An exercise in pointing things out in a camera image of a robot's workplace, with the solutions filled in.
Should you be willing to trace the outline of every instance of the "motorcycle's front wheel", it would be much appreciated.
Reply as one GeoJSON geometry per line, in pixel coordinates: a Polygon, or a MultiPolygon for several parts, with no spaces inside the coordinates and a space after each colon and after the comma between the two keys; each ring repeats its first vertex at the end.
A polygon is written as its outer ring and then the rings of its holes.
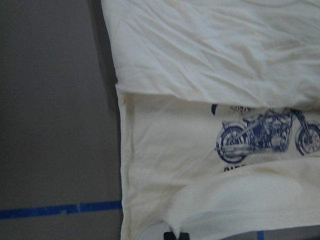
{"type": "Polygon", "coordinates": [[[239,126],[230,126],[223,129],[219,134],[216,140],[216,151],[223,161],[229,164],[237,164],[245,159],[246,155],[244,154],[232,150],[224,150],[226,146],[248,143],[248,137],[245,133],[239,138],[235,139],[235,136],[237,136],[243,130],[244,129],[239,126]]]}
{"type": "Polygon", "coordinates": [[[308,123],[307,130],[300,128],[295,136],[295,147],[301,155],[307,155],[320,150],[320,128],[318,124],[308,123]]]}

